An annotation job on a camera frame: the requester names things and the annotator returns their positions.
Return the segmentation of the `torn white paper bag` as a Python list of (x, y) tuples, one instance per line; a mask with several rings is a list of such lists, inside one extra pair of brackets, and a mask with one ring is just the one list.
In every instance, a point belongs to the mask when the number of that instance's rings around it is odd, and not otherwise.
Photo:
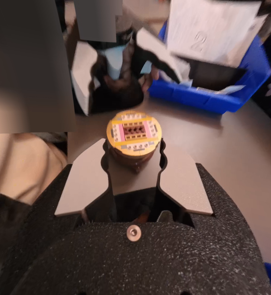
[(191, 83), (170, 83), (170, 82), (165, 81), (165, 86), (172, 87), (173, 90), (181, 90), (181, 91), (204, 90), (205, 92), (216, 93), (216, 94), (231, 94), (231, 93), (237, 92), (238, 90), (241, 90), (245, 87), (245, 85), (242, 83), (242, 84), (238, 84), (237, 86), (232, 85), (232, 86), (226, 87), (220, 91), (214, 91), (214, 90), (208, 90), (208, 89), (204, 89), (204, 88), (200, 88), (200, 87), (194, 88), (194, 87), (192, 87), (192, 80), (191, 80)]

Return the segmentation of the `lego flower pot model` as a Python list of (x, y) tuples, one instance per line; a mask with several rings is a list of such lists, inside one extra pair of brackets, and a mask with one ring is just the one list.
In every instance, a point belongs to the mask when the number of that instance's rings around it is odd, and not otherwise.
[(162, 139), (156, 118), (135, 110), (117, 113), (106, 129), (109, 152), (116, 162), (139, 173)]

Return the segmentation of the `white dotted paper bag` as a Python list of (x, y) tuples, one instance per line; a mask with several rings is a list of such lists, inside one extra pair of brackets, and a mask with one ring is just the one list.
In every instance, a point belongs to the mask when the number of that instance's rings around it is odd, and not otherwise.
[(171, 54), (237, 68), (266, 16), (262, 1), (172, 0), (166, 29)]

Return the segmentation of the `person's beige shirt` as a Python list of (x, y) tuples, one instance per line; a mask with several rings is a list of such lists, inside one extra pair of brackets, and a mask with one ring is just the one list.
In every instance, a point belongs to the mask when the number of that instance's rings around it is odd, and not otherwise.
[(35, 134), (0, 134), (2, 195), (32, 205), (66, 165), (65, 153)]

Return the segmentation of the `person's left hand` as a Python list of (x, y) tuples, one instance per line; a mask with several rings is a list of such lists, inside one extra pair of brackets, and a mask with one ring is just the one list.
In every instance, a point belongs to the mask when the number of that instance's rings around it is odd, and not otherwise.
[[(130, 41), (126, 48), (123, 50), (123, 63), (119, 75), (119, 79), (114, 80), (108, 73), (102, 76), (103, 81), (112, 91), (119, 91), (131, 86), (132, 72), (131, 72), (131, 60), (134, 54), (134, 43)], [(154, 80), (158, 80), (160, 76), (160, 71), (154, 65), (151, 67), (149, 74), (144, 75), (143, 82), (141, 84), (141, 89), (143, 93), (146, 93)]]

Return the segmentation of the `black bin divider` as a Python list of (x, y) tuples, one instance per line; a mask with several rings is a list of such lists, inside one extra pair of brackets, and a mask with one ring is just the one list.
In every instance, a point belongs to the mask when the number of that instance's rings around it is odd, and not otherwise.
[(244, 68), (232, 68), (193, 59), (184, 59), (190, 65), (189, 78), (192, 87), (220, 91), (235, 85), (247, 72)]

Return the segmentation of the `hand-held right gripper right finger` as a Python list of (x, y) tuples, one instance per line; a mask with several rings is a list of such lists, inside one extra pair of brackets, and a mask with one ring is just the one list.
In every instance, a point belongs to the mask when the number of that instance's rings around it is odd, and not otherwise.
[(214, 213), (196, 162), (178, 146), (160, 143), (160, 167), (157, 188), (178, 208), (189, 213)]

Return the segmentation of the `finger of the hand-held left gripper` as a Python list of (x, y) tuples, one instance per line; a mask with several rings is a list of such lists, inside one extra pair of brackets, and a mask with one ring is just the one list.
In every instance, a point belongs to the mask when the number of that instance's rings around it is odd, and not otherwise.
[(172, 56), (160, 39), (141, 28), (135, 33), (135, 75), (138, 78), (147, 62), (159, 70), (166, 82), (191, 83), (189, 63)]
[(87, 42), (77, 42), (71, 68), (72, 85), (76, 99), (84, 115), (89, 115), (91, 70), (97, 62), (98, 53)]

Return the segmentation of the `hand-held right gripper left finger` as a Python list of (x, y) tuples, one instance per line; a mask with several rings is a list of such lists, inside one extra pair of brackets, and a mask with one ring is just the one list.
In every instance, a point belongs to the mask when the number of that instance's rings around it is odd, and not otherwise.
[(108, 174), (101, 165), (105, 143), (104, 138), (98, 140), (74, 160), (55, 216), (82, 213), (108, 190)]

